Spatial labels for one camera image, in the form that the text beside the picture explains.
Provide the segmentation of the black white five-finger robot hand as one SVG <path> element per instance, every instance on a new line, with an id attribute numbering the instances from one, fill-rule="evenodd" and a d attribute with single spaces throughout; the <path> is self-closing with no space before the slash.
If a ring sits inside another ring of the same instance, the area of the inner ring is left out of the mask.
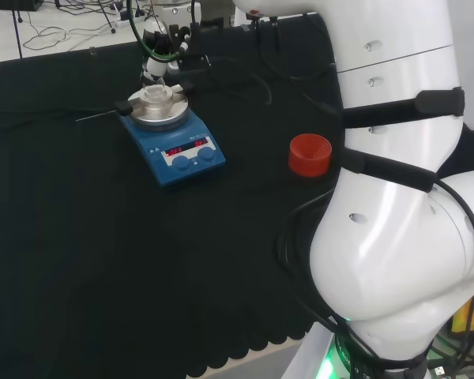
<path id="1" fill-rule="evenodd" d="M 152 58 L 143 51 L 141 80 L 145 85 L 155 84 L 164 77 L 173 84 L 210 67 L 209 58 L 202 54 L 198 23 L 181 24 L 176 21 L 166 26 L 150 17 L 145 22 L 142 44 L 155 55 Z"/>

